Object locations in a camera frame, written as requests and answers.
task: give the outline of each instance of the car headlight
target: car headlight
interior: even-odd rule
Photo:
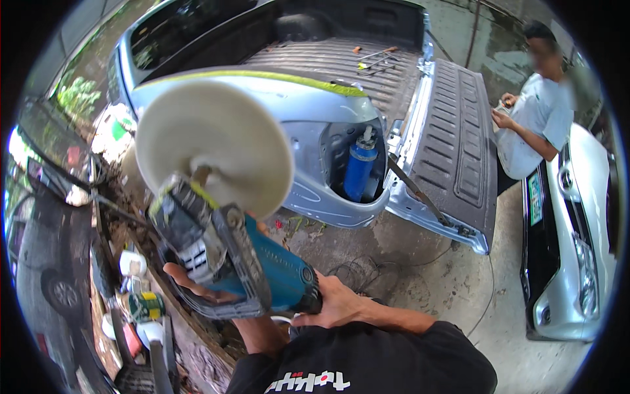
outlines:
[[[575,253],[580,267],[580,307],[584,317],[599,317],[599,294],[597,286],[597,267],[593,251],[577,234],[573,235]]]

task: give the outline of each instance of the black t-shirt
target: black t-shirt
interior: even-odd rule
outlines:
[[[308,327],[275,360],[245,357],[227,392],[488,394],[495,387],[492,364],[451,323],[414,335],[355,322]]]

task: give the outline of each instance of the green plant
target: green plant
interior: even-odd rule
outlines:
[[[94,112],[94,102],[101,97],[95,90],[96,81],[87,81],[77,77],[70,86],[63,86],[57,94],[57,100],[73,122],[90,123],[89,116]]]

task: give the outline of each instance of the man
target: man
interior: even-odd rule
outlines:
[[[264,224],[258,225],[264,234]],[[199,296],[182,267],[164,271]],[[496,373],[455,325],[361,297],[337,277],[317,272],[323,307],[292,320],[286,336],[269,316],[234,319],[249,355],[239,360],[228,393],[492,393]]]
[[[535,73],[518,96],[501,100],[511,114],[492,109],[497,132],[497,195],[530,175],[545,159],[552,161],[568,139],[573,121],[571,93],[563,81],[562,51],[551,30],[533,21],[524,29]]]

